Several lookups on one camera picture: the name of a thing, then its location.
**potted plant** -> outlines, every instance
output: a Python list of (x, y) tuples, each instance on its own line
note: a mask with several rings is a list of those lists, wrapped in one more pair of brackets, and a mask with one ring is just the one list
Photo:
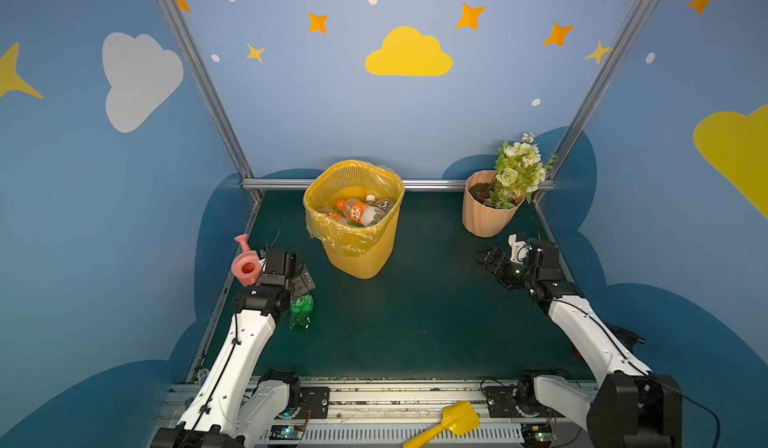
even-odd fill
[(501, 232), (518, 207), (547, 177), (556, 157), (544, 164), (533, 134), (521, 142), (504, 142), (498, 149), (495, 170), (481, 170), (467, 179), (464, 189), (464, 227), (476, 236), (490, 238)]

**orange label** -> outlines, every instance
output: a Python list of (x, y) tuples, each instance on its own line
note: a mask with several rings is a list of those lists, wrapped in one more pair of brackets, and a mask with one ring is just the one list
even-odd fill
[(368, 207), (369, 207), (369, 205), (367, 205), (367, 204), (365, 204), (363, 202), (355, 203), (350, 208), (350, 218), (352, 220), (354, 220), (355, 222), (362, 223), (360, 221), (360, 217), (362, 216), (362, 212), (365, 211), (365, 209), (368, 208)]

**trash can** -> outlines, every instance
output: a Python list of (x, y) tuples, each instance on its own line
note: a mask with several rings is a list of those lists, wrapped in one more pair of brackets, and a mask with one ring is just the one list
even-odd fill
[[(310, 237), (322, 241), (333, 266), (358, 279), (370, 279), (392, 253), (405, 193), (400, 177), (387, 169), (357, 160), (339, 162), (318, 176), (304, 193), (306, 230)], [(339, 199), (365, 200), (369, 194), (395, 202), (375, 225), (354, 228), (318, 212)]]

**yellow shovel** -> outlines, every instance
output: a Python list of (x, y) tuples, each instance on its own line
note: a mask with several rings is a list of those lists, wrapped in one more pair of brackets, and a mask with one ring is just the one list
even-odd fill
[(463, 436), (478, 426), (480, 426), (480, 416), (472, 409), (472, 404), (468, 401), (459, 401), (457, 404), (446, 406), (442, 411), (442, 423), (418, 434), (402, 446), (403, 448), (422, 448), (443, 430), (450, 430), (456, 436)]

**plastic bag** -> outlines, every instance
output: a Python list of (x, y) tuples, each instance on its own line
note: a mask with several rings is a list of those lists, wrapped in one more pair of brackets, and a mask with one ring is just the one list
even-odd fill
[[(400, 210), (406, 189), (398, 175), (388, 169), (358, 160), (347, 160), (331, 166), (310, 185), (304, 193), (306, 231), (311, 238), (341, 256), (359, 257), (368, 252), (386, 231), (389, 223)], [(363, 228), (337, 223), (317, 210), (330, 206), (340, 199), (388, 198), (395, 202), (381, 222)]]

